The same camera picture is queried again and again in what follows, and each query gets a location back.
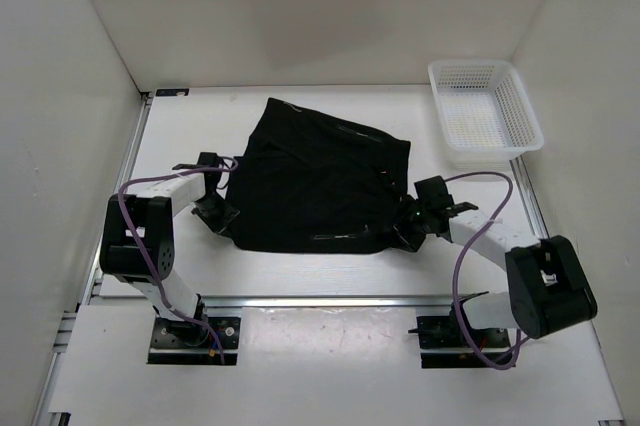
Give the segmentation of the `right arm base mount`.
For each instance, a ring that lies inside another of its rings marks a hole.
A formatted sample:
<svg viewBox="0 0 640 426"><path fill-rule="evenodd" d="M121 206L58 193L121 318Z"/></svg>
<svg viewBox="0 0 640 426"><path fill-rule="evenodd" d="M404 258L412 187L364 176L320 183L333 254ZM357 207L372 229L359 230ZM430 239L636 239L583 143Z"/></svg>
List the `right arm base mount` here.
<svg viewBox="0 0 640 426"><path fill-rule="evenodd" d="M478 358L454 323L453 316L418 316L408 331L418 337L422 369L479 369L487 365ZM492 362L507 364L513 356L504 329L471 330L471 337Z"/></svg>

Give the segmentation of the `black shorts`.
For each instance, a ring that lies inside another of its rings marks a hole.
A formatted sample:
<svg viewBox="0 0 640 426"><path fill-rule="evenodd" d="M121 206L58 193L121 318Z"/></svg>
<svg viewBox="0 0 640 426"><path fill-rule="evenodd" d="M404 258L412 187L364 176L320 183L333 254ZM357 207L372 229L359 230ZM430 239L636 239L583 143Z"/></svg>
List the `black shorts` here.
<svg viewBox="0 0 640 426"><path fill-rule="evenodd" d="M230 174L229 226L242 250L374 254L398 241L411 144L271 98Z"/></svg>

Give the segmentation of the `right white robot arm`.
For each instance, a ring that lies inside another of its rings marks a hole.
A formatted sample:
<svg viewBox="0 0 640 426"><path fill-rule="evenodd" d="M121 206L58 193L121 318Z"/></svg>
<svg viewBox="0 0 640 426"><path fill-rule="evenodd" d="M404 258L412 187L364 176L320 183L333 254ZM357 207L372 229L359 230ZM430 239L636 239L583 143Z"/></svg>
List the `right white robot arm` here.
<svg viewBox="0 0 640 426"><path fill-rule="evenodd" d="M519 329L532 339L592 320L598 305L577 253L563 236L539 239L463 202L439 209L413 201L396 221L402 247L418 250L435 235L473 251L502 269L507 290L461 296L449 333L470 346L486 329Z"/></svg>

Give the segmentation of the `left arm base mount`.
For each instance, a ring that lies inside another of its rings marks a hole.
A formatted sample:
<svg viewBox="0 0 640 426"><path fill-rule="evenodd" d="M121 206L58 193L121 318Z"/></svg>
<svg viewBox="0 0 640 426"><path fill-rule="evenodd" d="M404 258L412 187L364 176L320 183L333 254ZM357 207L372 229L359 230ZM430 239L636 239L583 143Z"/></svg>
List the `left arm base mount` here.
<svg viewBox="0 0 640 426"><path fill-rule="evenodd" d="M207 319L223 348L223 356L210 332L190 322L157 316L151 332L147 363L151 365L235 366L241 333L239 316L208 316L201 306L198 312Z"/></svg>

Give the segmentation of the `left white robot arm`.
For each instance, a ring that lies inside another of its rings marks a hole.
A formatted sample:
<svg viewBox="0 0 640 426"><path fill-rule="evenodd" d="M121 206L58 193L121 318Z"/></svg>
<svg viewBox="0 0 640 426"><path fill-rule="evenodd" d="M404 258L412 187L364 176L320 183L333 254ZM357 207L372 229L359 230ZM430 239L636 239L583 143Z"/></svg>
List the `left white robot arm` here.
<svg viewBox="0 0 640 426"><path fill-rule="evenodd" d="M222 235L239 214L218 186L237 161L215 153L204 159L120 186L108 201L99 258L103 273L139 290L159 317L175 323L175 334L188 346L206 341L210 323L201 297L174 270L174 218L189 209Z"/></svg>

